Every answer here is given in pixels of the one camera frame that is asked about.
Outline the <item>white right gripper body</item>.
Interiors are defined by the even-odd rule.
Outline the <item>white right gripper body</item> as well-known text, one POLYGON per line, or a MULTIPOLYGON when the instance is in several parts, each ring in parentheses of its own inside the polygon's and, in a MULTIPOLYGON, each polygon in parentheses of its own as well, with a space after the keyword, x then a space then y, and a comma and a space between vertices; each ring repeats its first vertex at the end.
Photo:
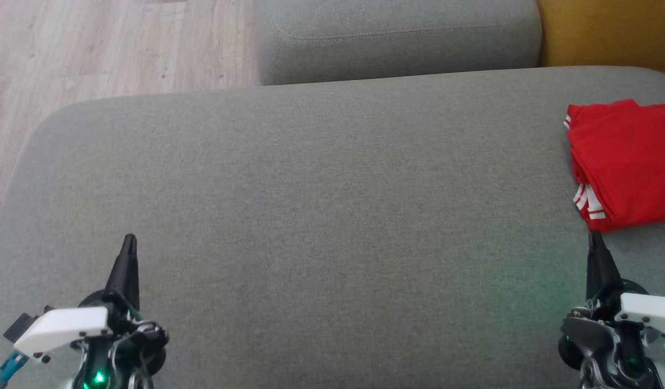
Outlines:
POLYGON ((633 281, 603 286, 572 308, 561 325, 560 359, 571 368, 648 368, 646 347, 665 349, 665 297, 633 281))

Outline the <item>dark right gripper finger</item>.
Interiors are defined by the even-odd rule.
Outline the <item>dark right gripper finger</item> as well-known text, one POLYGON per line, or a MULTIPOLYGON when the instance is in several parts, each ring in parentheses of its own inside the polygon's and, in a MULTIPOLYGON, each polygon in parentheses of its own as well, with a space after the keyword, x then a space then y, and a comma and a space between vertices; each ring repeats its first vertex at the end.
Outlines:
POLYGON ((588 236, 586 299, 606 304, 611 300, 614 293, 623 290, 623 278, 620 276, 610 250, 602 239, 601 232, 590 231, 588 236))

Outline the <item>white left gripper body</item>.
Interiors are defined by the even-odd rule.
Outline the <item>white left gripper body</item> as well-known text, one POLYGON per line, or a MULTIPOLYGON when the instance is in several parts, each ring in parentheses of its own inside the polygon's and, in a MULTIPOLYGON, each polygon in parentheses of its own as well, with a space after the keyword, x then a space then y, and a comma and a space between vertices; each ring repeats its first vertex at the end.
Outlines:
POLYGON ((14 349, 39 359, 71 343, 112 351, 120 348, 135 357, 163 350, 169 332, 157 322, 145 320, 137 301, 113 290, 89 295, 75 308, 53 308, 33 321, 14 341, 14 349))

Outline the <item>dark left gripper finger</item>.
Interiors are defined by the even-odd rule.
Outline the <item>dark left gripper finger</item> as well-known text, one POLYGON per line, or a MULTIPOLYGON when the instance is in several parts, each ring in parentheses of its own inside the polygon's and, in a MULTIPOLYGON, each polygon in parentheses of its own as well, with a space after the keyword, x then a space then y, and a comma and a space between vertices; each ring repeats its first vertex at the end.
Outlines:
POLYGON ((137 237, 134 234, 124 237, 105 288, 123 296, 131 307, 140 310, 139 261, 137 237))

